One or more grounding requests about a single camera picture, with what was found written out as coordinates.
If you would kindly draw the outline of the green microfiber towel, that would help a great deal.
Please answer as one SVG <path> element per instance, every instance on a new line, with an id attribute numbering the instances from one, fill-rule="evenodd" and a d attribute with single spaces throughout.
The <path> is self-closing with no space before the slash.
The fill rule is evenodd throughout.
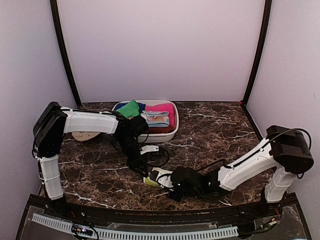
<path id="1" fill-rule="evenodd" d="M 116 111 L 128 119 L 140 115 L 140 107 L 135 100 L 127 102 L 125 105 L 123 105 Z"/>

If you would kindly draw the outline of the cream yellow-green patterned towel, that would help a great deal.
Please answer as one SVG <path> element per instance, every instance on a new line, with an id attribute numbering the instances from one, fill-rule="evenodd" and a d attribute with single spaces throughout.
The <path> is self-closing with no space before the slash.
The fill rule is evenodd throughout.
<path id="1" fill-rule="evenodd" d="M 162 169 L 159 167 L 153 167 L 152 171 L 149 173 L 148 177 L 143 178 L 143 183 L 148 186 L 154 186 L 154 187 L 161 188 L 156 182 L 157 178 L 160 177 L 161 175 L 170 175 L 171 176 L 172 171 L 165 170 L 165 169 Z"/>

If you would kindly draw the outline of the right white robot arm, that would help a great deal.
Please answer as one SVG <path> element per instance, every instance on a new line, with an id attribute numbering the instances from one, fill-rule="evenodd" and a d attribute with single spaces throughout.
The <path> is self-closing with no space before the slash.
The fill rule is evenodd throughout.
<path id="1" fill-rule="evenodd" d="M 168 197 L 177 202 L 183 196 L 220 199 L 249 179 L 275 168 L 262 191 L 262 201 L 255 205 L 255 213 L 266 217 L 294 179 L 301 179 L 314 165 L 312 138 L 305 129 L 272 125 L 266 132 L 266 137 L 251 151 L 216 170 L 201 174 L 190 167 L 177 167 L 174 171 L 155 167 L 144 183 L 167 189 Z"/>

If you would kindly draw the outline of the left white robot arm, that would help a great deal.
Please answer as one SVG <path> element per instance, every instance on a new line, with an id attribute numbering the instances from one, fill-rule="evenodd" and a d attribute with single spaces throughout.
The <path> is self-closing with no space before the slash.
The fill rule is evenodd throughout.
<path id="1" fill-rule="evenodd" d="M 138 137 L 148 129 L 146 120 L 138 115 L 129 119 L 117 111 L 84 111 L 61 106 L 52 101 L 33 127 L 32 156 L 38 161 L 40 179 L 51 210 L 60 218 L 67 218 L 70 206 L 64 196 L 59 170 L 59 154 L 64 135 L 73 132 L 113 135 L 126 155 L 126 165 L 133 172 L 148 176 L 148 162 L 141 153 Z"/>

